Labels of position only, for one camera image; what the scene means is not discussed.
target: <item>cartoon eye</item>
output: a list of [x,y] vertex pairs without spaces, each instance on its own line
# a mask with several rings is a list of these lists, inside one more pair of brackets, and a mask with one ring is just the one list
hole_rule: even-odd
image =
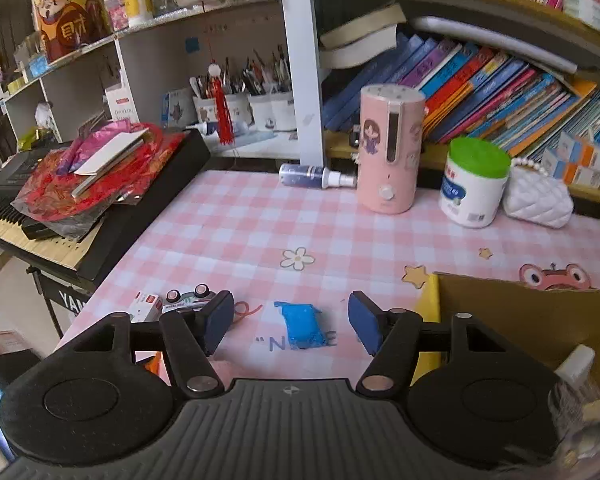
[[533,265],[525,265],[520,269],[520,279],[529,286],[539,286],[544,279],[542,270]]
[[567,274],[571,276],[576,283],[588,287],[591,284],[591,279],[586,271],[577,264],[567,265]]

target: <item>silver screw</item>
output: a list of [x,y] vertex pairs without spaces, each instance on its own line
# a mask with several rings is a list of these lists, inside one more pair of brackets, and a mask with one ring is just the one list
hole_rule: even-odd
[[362,385],[370,392],[384,392],[394,386],[394,381],[384,375],[369,375],[362,379]]
[[209,392],[218,386],[218,381],[207,375],[198,375],[187,381],[187,388],[192,392]]

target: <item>blue plastic packet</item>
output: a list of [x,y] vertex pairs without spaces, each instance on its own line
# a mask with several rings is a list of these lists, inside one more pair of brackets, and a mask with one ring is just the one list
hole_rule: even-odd
[[326,346],[327,340],[320,330],[315,314],[319,312],[310,303],[275,301],[285,318],[286,336],[292,348],[317,348]]

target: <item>gray ribbed panel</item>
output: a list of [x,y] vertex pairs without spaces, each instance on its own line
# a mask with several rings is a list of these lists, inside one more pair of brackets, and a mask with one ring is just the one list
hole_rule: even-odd
[[[299,391],[286,393],[291,386]],[[392,403],[362,399],[345,380],[238,380],[222,397],[190,400],[158,442],[133,456],[85,468],[20,459],[0,480],[473,480],[487,476],[424,446]]]

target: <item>white flower print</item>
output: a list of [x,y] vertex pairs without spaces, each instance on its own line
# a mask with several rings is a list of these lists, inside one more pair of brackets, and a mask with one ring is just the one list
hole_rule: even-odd
[[313,256],[306,253],[304,247],[298,247],[295,251],[290,249],[282,251],[282,256],[284,260],[280,262],[280,267],[284,269],[293,266],[295,270],[304,270],[305,265],[311,265],[315,261]]

